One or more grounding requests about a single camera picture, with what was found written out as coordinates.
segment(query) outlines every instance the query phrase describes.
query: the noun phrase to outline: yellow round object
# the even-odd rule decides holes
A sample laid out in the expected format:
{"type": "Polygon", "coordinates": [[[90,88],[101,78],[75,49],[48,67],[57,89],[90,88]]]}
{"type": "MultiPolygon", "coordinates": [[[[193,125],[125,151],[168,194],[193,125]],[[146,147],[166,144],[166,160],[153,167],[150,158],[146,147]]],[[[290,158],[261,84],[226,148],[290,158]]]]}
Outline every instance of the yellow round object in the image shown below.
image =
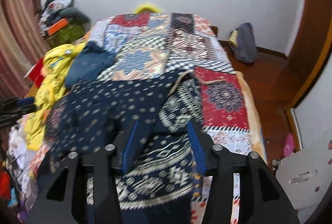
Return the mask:
{"type": "Polygon", "coordinates": [[[135,14],[141,14],[141,13],[144,13],[144,12],[161,13],[161,10],[158,7],[153,6],[151,4],[142,4],[142,5],[140,5],[139,7],[136,8],[134,13],[135,14]]]}

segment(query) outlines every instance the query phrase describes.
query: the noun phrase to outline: yellow blanket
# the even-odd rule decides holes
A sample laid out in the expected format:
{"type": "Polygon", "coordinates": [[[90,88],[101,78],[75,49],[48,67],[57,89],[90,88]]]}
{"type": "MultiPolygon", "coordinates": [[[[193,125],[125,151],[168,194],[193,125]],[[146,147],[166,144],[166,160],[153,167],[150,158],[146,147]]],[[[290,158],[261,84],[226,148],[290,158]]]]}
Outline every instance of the yellow blanket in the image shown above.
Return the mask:
{"type": "Polygon", "coordinates": [[[37,151],[40,147],[45,133],[44,113],[52,107],[54,102],[64,96],[66,92],[64,80],[74,58],[82,51],[85,44],[84,42],[77,46],[62,45],[45,54],[43,65],[47,76],[34,98],[37,111],[29,115],[24,128],[29,150],[37,151]]]}

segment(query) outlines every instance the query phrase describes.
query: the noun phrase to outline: striped curtain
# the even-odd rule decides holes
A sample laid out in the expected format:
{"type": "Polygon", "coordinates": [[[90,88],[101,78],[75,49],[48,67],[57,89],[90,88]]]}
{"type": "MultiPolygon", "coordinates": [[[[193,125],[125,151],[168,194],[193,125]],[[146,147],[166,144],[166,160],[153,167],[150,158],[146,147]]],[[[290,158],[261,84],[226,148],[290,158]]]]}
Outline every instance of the striped curtain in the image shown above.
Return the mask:
{"type": "Polygon", "coordinates": [[[40,0],[0,0],[0,97],[24,97],[24,75],[50,50],[39,33],[40,10],[40,0]]]}

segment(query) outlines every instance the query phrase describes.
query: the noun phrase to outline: orange box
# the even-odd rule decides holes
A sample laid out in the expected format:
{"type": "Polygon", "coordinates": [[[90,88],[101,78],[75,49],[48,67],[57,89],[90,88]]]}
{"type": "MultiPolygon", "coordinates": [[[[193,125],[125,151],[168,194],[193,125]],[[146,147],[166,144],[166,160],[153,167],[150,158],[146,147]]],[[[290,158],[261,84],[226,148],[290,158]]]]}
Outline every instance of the orange box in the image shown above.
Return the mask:
{"type": "Polygon", "coordinates": [[[63,28],[64,26],[66,26],[68,24],[67,19],[62,18],[61,20],[59,20],[58,22],[56,22],[54,25],[52,25],[48,30],[47,33],[49,36],[51,36],[52,34],[54,34],[55,32],[57,32],[59,29],[63,28]]]}

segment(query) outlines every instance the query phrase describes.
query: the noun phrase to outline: baseboard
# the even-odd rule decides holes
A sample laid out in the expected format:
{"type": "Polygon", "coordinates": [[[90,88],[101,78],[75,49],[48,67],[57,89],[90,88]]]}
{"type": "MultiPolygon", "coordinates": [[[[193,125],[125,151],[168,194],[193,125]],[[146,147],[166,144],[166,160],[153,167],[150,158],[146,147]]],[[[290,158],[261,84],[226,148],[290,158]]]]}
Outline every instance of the baseboard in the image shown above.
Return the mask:
{"type": "Polygon", "coordinates": [[[293,134],[293,141],[295,144],[295,152],[300,151],[302,149],[302,143],[301,143],[301,138],[299,136],[299,131],[298,131],[298,124],[296,122],[296,118],[293,112],[293,109],[285,109],[286,112],[286,117],[289,121],[290,129],[293,134]]]}
{"type": "MultiPolygon", "coordinates": [[[[219,43],[223,47],[229,47],[228,41],[219,40],[219,43]]],[[[260,52],[260,53],[265,53],[265,54],[278,56],[278,57],[282,57],[284,59],[287,59],[287,56],[284,53],[273,51],[273,50],[270,50],[270,49],[267,49],[267,48],[264,48],[264,47],[259,47],[259,46],[257,46],[256,48],[257,48],[257,51],[260,52]]]]}

